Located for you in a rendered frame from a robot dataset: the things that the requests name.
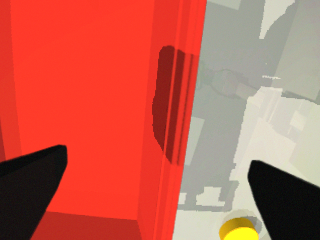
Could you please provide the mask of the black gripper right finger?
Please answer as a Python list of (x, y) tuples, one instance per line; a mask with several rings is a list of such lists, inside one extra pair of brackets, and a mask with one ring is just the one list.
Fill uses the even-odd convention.
[(260, 160), (247, 180), (271, 240), (320, 240), (319, 186)]

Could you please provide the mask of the yellow cylinder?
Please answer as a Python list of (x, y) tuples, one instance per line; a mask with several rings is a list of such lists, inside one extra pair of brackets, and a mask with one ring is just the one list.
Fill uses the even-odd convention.
[(247, 218), (234, 218), (225, 222), (219, 229), (221, 240), (258, 240), (254, 225)]

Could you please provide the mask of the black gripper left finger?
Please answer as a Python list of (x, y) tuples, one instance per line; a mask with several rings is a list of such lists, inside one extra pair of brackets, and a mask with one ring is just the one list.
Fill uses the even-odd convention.
[(30, 240), (63, 179), (66, 144), (0, 162), (0, 240)]

